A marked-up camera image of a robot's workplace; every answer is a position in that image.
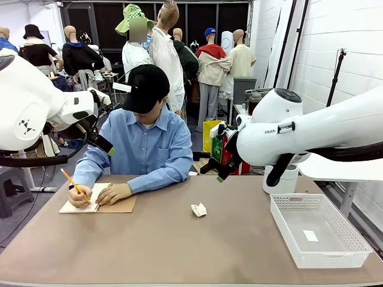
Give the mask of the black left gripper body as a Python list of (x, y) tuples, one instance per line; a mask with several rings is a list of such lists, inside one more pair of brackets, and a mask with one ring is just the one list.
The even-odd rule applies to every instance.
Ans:
[(105, 153), (108, 153), (111, 148), (113, 148), (113, 144), (106, 140), (102, 135), (97, 133), (91, 133), (87, 136), (86, 142), (93, 146), (97, 147)]

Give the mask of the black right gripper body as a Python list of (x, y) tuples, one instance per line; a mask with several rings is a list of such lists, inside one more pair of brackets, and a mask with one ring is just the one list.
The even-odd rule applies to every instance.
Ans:
[(231, 136), (225, 145), (226, 151), (232, 155), (225, 165), (225, 168), (228, 171), (235, 171), (235, 169), (242, 163), (242, 158), (238, 154), (237, 140), (237, 136)]

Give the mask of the person's left hand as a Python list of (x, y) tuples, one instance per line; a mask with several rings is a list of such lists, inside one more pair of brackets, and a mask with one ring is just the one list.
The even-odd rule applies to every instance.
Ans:
[(132, 190), (128, 183), (111, 184), (104, 188), (96, 199), (96, 203), (100, 206), (113, 205), (119, 200), (123, 200), (132, 195)]

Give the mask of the person's right hand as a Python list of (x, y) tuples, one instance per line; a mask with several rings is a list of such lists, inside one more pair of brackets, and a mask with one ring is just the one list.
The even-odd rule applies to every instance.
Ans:
[(69, 190), (68, 200), (76, 208), (84, 208), (90, 203), (86, 200), (85, 196), (90, 199), (92, 196), (91, 188), (85, 185), (77, 185), (81, 190), (79, 192), (75, 187)]

